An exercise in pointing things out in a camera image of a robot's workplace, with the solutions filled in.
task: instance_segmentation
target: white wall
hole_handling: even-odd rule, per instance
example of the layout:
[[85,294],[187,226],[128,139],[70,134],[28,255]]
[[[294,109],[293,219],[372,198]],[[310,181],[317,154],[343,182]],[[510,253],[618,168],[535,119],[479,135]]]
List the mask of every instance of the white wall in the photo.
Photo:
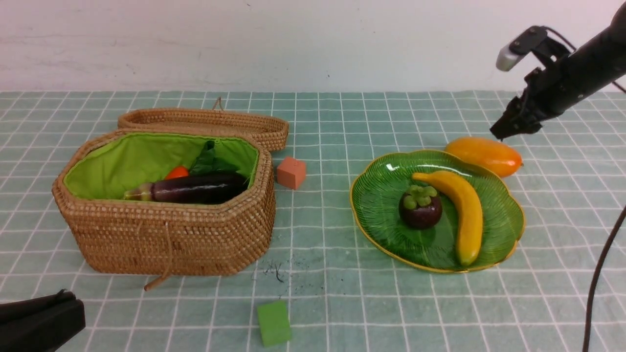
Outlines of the white wall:
[[581,45],[623,0],[0,0],[0,90],[520,90],[532,24]]

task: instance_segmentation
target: basket string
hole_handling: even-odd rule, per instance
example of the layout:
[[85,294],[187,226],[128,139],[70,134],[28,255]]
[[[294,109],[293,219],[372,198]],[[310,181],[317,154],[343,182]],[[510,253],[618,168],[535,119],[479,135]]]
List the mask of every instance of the basket string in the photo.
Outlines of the basket string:
[[174,261],[174,253],[173,253],[174,249],[172,248],[172,240],[170,239],[170,229],[169,229],[167,221],[165,222],[165,237],[167,239],[167,245],[168,245],[168,250],[169,250],[169,260],[168,260],[167,266],[165,267],[165,270],[163,271],[163,274],[161,274],[161,276],[150,281],[146,286],[143,287],[144,291],[149,291],[157,287],[163,281],[167,280],[168,277],[170,277],[171,275],[170,270],[172,269],[172,262]]
[[215,110],[215,108],[217,107],[217,105],[220,105],[220,109],[222,111],[224,111],[224,107],[222,106],[222,97],[218,96],[217,100],[215,100],[215,104],[213,104],[213,108],[211,110]]

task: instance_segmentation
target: purple eggplant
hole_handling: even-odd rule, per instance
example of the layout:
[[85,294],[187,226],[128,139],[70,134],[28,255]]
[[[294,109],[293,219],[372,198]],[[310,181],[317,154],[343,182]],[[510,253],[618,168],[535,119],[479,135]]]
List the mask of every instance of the purple eggplant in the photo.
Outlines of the purple eggplant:
[[125,200],[181,204],[221,204],[248,189],[248,179],[236,172],[211,172],[147,182],[126,191]]
[[402,194],[398,205],[400,218],[406,225],[417,230],[435,226],[443,214],[441,198],[432,186],[410,186]]

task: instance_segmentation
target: banana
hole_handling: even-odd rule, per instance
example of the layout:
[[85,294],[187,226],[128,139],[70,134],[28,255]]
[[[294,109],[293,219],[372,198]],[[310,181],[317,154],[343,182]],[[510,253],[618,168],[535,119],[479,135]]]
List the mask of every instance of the banana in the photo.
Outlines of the banana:
[[461,175],[447,170],[416,172],[412,179],[430,184],[452,200],[459,214],[456,256],[462,266],[470,266],[478,258],[483,241],[483,207],[476,190]]

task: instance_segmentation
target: green cube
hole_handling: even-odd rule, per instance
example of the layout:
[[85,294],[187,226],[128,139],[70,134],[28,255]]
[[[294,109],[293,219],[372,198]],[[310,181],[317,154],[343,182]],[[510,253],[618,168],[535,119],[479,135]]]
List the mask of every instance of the green cube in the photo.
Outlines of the green cube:
[[263,346],[285,343],[291,339],[291,326],[285,301],[274,301],[257,308]]

